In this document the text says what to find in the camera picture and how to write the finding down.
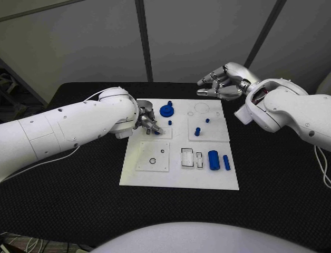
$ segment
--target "white platform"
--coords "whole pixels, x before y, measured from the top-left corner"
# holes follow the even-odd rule
[[[156,124],[165,129],[165,134],[146,134],[145,129],[133,130],[127,140],[119,185],[238,190],[221,102],[174,99],[174,114],[163,118],[159,108],[168,100],[143,100],[152,103]],[[201,129],[199,136],[194,136],[195,127]],[[194,167],[181,166],[181,148],[192,149]],[[210,150],[218,153],[220,169],[215,171],[210,170],[208,166]],[[197,152],[201,152],[202,156],[201,169],[197,168]],[[228,158],[230,171],[224,168],[223,155]],[[155,158],[153,164],[149,163],[150,158]]]

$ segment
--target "black table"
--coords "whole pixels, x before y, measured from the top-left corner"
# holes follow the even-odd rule
[[[195,96],[189,83],[67,83],[48,109],[112,86],[135,98],[211,99]],[[238,191],[119,186],[127,139],[107,134],[70,158],[0,184],[0,229],[94,246],[156,223],[204,221],[254,229],[315,250],[331,248],[331,190],[312,145],[287,127],[273,134],[254,123],[244,126],[233,116],[241,103],[223,102]]]

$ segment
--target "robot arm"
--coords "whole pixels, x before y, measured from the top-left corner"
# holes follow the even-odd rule
[[[113,133],[117,139],[155,125],[152,104],[135,101],[119,88],[106,89],[99,100],[63,106],[21,120],[0,124],[0,182],[19,168]]]
[[[300,139],[331,152],[331,96],[307,95],[305,90],[283,79],[260,79],[237,63],[227,63],[198,82],[212,81],[211,89],[198,95],[225,101],[246,95],[244,104],[234,112],[243,124],[251,121],[267,131],[276,132],[287,125]]]

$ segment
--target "small blue part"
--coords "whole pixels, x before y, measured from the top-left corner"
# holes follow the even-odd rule
[[[215,150],[208,151],[210,170],[220,169],[218,154]]]
[[[230,170],[230,164],[228,164],[228,159],[225,155],[223,156],[223,159],[224,159],[224,168],[225,170]]]
[[[174,109],[171,107],[171,101],[168,101],[168,104],[159,108],[159,115],[166,118],[172,115],[172,113]]]
[[[195,135],[195,136],[199,135],[199,131],[201,131],[201,129],[199,129],[199,128],[195,128],[195,132],[194,132],[194,135]]]

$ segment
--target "black fabric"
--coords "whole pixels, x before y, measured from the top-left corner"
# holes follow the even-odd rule
[[[135,98],[210,99],[195,96],[189,83],[67,83],[48,109],[112,86]],[[287,127],[269,133],[254,123],[243,125],[233,116],[241,103],[223,102],[238,191],[119,186],[127,139],[107,134],[71,157],[0,184],[0,230],[94,246],[156,223],[204,221],[254,229],[312,249],[331,248],[331,190],[312,145]]]

